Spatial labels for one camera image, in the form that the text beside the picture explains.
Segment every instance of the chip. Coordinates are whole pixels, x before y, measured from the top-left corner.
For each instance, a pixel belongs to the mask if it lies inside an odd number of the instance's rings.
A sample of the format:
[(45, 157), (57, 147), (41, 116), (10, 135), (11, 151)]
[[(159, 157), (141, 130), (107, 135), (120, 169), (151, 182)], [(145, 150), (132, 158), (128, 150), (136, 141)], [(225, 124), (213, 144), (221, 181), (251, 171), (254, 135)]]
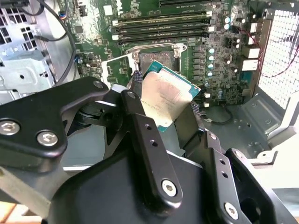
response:
[(82, 26), (75, 26), (75, 32), (77, 34), (83, 33), (83, 27)]

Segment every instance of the green pcb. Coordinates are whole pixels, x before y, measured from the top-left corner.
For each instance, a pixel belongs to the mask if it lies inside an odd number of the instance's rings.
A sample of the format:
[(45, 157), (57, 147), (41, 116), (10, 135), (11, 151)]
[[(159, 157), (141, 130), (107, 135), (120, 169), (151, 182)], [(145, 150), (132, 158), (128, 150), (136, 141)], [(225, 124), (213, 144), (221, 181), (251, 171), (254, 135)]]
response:
[[(212, 105), (217, 105), (219, 100), (226, 100), (227, 104), (241, 103), (239, 75), (231, 74), (223, 62), (223, 57), (236, 58), (240, 50), (223, 46), (227, 34), (223, 20), (231, 16), (232, 8), (235, 16), (242, 16), (244, 3), (67, 0), (67, 4), (66, 22), (75, 38), (80, 57), (78, 71), (82, 77), (101, 78), (109, 85), (127, 85), (134, 70), (144, 72), (157, 60), (192, 83), (209, 87)], [(229, 93), (229, 97), (223, 94), (220, 98), (219, 89)]]

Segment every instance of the screw hole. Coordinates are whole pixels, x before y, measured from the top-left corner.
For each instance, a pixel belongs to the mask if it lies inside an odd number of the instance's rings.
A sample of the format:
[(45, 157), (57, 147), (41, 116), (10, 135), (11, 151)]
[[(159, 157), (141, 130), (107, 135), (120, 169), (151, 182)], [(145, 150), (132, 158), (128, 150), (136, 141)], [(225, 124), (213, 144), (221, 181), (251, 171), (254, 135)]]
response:
[(146, 124), (145, 127), (146, 127), (146, 129), (151, 130), (151, 126), (150, 125)]
[(105, 121), (111, 121), (113, 118), (113, 114), (112, 113), (105, 113), (104, 114), (104, 120)]
[(225, 172), (222, 171), (221, 173), (225, 178), (228, 178), (228, 175)]
[(158, 146), (158, 143), (156, 143), (155, 140), (151, 140), (150, 143), (151, 143), (151, 145), (154, 146), (154, 147), (157, 147), (157, 146)]

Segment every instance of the electrolytic capacitor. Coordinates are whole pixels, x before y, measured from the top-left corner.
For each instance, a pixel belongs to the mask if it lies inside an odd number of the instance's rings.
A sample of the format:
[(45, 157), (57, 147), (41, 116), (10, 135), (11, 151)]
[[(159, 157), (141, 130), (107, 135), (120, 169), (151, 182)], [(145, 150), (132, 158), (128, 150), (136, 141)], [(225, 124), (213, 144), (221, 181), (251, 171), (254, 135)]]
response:
[(225, 30), (228, 30), (228, 29), (230, 28), (230, 25), (227, 23), (227, 24), (225, 24), (225, 25), (223, 26), (223, 28), (224, 28)]
[(238, 72), (238, 69), (235, 68), (235, 67), (232, 67), (231, 70), (232, 70), (234, 73), (237, 73), (237, 72)]
[(239, 38), (237, 38), (237, 37), (234, 37), (233, 40), (234, 40), (234, 42), (236, 42), (236, 43), (240, 43), (240, 41), (241, 41), (241, 40), (240, 40)]
[(224, 62), (226, 63), (226, 64), (230, 64), (230, 60), (228, 60), (228, 59), (224, 59)]
[(233, 46), (234, 46), (235, 48), (239, 48), (239, 47), (240, 47), (240, 45), (239, 45), (238, 43), (233, 43)]
[(240, 23), (245, 23), (246, 19), (244, 19), (244, 18), (236, 18), (236, 21), (240, 22)]
[(214, 56), (212, 56), (212, 55), (211, 55), (211, 56), (209, 56), (209, 57), (208, 57), (208, 60), (209, 60), (209, 61), (212, 61), (212, 60), (214, 60)]
[(229, 17), (225, 17), (225, 18), (224, 18), (224, 22), (225, 22), (225, 23), (229, 23), (229, 22), (230, 22), (230, 18), (229, 18)]

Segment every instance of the mounting hole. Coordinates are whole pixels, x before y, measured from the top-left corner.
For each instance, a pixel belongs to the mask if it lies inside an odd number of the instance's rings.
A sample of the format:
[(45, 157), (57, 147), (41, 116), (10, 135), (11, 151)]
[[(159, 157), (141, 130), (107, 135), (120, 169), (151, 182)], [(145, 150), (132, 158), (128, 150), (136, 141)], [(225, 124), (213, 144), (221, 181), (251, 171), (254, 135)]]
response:
[(146, 129), (151, 130), (151, 126), (150, 125), (146, 124), (145, 127), (146, 127)]
[(151, 143), (151, 145), (154, 146), (154, 147), (157, 147), (157, 146), (158, 146), (158, 143), (156, 143), (155, 140), (151, 140), (150, 143)]
[(221, 162), (223, 165), (225, 165), (225, 161), (223, 161), (222, 159), (220, 159), (220, 162)]
[(225, 178), (228, 178), (228, 175), (225, 173), (225, 172), (221, 172), (222, 173), (222, 176), (224, 176)]
[(112, 113), (105, 113), (104, 114), (104, 120), (105, 121), (111, 121), (113, 118), (113, 114)]

